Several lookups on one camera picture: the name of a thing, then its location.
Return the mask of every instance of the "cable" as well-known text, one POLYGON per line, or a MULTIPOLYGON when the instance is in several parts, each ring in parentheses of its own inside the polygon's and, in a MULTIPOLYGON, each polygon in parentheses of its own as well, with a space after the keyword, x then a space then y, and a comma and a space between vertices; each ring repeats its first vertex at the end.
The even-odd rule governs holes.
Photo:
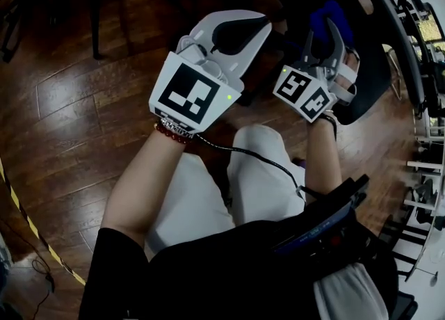
POLYGON ((444 145, 443 142, 434 142, 434 141, 430 141, 430 142, 420 142, 420 143, 430 143, 432 145, 444 145))
POLYGON ((298 186, 297 181, 295 180, 295 178, 293 177, 292 173, 289 172, 285 167, 279 165, 278 163, 275 163, 274 161, 271 161, 270 159, 264 158, 263 156, 261 156, 260 154, 256 153, 256 152, 252 152, 250 150, 244 150, 243 148, 237 148, 237 147, 224 147, 222 145, 215 145, 212 142, 208 141, 207 139, 205 139, 204 137, 202 137, 200 134, 196 134, 195 136, 197 136, 201 141, 203 141, 204 143, 210 145, 213 148, 216 148, 218 150, 229 150, 232 152, 240 152, 240 153, 244 153, 247 155, 250 155, 252 157, 258 158, 260 161, 263 161, 264 163, 270 164, 280 170, 282 170, 283 172, 285 172, 289 177, 291 177, 293 184, 295 185, 296 188, 296 193, 299 194, 300 190, 304 190, 305 188, 303 186, 298 186))
POLYGON ((48 296, 49 296, 49 291, 47 292, 47 295, 43 298, 43 300, 42 300, 40 303, 38 303, 38 305, 37 305, 37 309, 35 309, 35 313, 34 313, 34 316, 33 316, 33 320, 34 320, 35 317, 37 316, 37 313, 39 312, 39 308, 40 308, 40 306, 45 302, 45 300, 48 299, 48 296))
POLYGON ((54 279, 51 275, 51 268, 49 267, 47 261, 45 261, 45 259, 42 257, 38 249, 31 242, 27 241, 21 234, 15 231, 4 219, 0 218, 0 221, 4 223, 9 228, 9 230, 12 231, 17 237, 19 237, 24 243, 30 245, 30 247, 32 247, 36 255, 42 260, 40 261, 37 258, 33 259, 33 261, 31 262, 31 266, 37 273, 45 275, 44 278, 49 283, 50 288, 48 289, 47 295, 42 299, 42 301, 40 301, 40 303, 38 303, 37 308, 35 309, 34 312, 34 316, 32 318, 32 320, 34 320, 35 317, 37 316, 37 313, 39 312, 40 306, 48 299, 50 293, 54 293, 54 291, 56 290, 54 279), (40 270, 38 265, 40 265, 44 270, 43 271, 40 270))

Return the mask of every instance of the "black shirt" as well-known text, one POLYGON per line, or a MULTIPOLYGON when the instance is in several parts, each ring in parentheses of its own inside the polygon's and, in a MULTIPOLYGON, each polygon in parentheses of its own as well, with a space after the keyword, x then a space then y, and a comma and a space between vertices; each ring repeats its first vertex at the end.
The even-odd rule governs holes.
POLYGON ((243 314, 319 319, 305 270, 261 247, 274 224, 255 221, 181 243, 162 250, 150 263, 129 237, 101 229, 79 318, 243 314))

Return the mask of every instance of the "blue glove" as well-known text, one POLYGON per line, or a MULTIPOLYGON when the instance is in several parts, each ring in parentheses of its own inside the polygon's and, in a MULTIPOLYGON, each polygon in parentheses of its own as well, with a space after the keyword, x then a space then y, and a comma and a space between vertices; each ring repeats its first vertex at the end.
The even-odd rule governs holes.
POLYGON ((314 31, 314 37, 321 41, 323 45, 330 43, 330 33, 327 28, 326 18, 330 18, 340 31, 345 46, 354 48, 353 32, 349 27, 343 10, 336 1, 326 1, 325 5, 319 10, 311 13, 309 25, 314 31))

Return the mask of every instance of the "sleeve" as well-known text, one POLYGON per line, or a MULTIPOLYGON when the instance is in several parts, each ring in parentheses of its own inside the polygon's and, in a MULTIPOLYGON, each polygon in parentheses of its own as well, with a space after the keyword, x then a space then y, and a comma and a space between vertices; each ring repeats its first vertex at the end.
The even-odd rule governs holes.
POLYGON ((144 316, 149 263, 128 236, 102 228, 97 236, 79 319, 139 319, 144 316))

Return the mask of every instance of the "red beaded bracelet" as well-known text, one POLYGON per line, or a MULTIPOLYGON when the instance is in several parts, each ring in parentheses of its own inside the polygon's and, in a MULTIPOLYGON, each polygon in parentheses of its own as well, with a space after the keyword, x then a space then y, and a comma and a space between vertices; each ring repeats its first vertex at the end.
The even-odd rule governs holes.
POLYGON ((182 144, 186 145, 192 141, 191 138, 180 136, 179 134, 176 134, 176 133, 170 131, 169 129, 166 129, 163 125, 161 125, 158 122, 154 124, 154 128, 155 128, 155 130, 161 132, 165 136, 171 137, 172 140, 177 141, 178 143, 182 143, 182 144))

